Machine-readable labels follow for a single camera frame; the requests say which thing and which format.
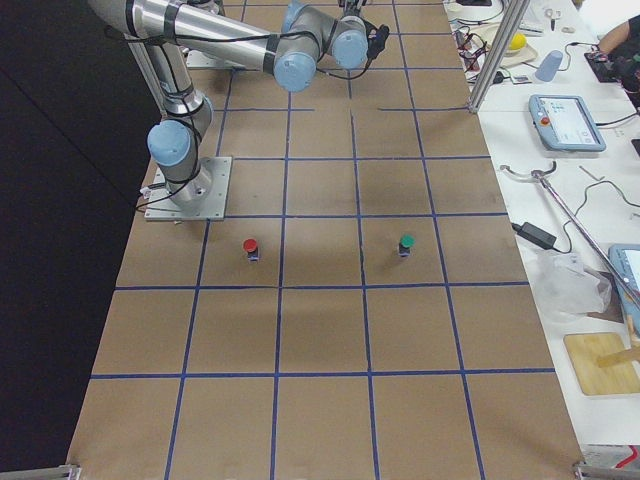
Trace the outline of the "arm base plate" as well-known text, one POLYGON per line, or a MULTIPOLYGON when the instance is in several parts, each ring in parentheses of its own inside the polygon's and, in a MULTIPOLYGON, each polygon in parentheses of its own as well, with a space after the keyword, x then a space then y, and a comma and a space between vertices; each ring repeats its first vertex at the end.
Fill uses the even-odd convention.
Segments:
POLYGON ((184 189, 169 197, 159 168, 155 181, 162 187, 150 192, 144 207, 147 221, 222 221, 225 218, 232 157, 203 157, 200 172, 184 189))

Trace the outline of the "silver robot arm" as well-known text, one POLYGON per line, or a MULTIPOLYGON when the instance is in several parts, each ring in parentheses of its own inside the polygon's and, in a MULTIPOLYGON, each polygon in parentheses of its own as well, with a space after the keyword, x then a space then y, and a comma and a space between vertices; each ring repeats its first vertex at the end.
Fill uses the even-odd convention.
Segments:
POLYGON ((213 123, 210 99, 192 81, 188 52, 218 68, 270 74, 288 92, 306 89, 326 56, 364 73, 384 50, 386 25, 361 14, 363 2, 342 1, 334 18, 301 1, 289 3, 282 27, 270 32, 226 16, 220 1, 92 1, 105 33, 128 44, 163 115, 147 135, 155 184, 138 206, 149 221, 221 220, 232 169, 229 157, 204 157, 213 123))

